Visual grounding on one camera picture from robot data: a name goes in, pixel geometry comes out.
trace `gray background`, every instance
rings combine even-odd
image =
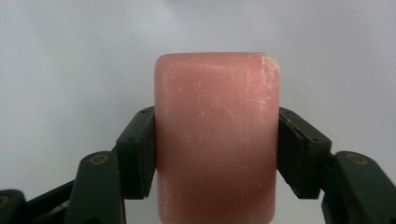
[[[396,182],[396,2],[321,2],[0,1],[0,189],[30,200],[73,179],[153,105],[155,60],[190,51],[269,53],[281,105]],[[273,223],[324,223],[277,183]],[[130,223],[159,223],[153,185]]]

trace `pink block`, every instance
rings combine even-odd
[[[162,222],[270,222],[278,109],[279,66],[266,54],[160,57],[155,123]]]

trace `pink rectangular object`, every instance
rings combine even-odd
[[[164,224],[260,224],[275,212],[279,66],[262,53],[182,53],[155,66]]]

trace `white surface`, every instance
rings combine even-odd
[[[153,105],[155,60],[190,51],[274,56],[281,105],[395,183],[395,3],[1,1],[0,189],[30,200],[73,179]],[[127,202],[129,222],[159,223],[155,200],[154,187]],[[273,223],[324,223],[320,201],[297,200],[279,177]]]

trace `block's top edge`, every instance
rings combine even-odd
[[[270,66],[279,71],[277,61],[266,53],[260,52],[192,52],[164,54],[157,59],[156,68],[168,66],[194,65],[246,65],[260,63],[261,66]]]

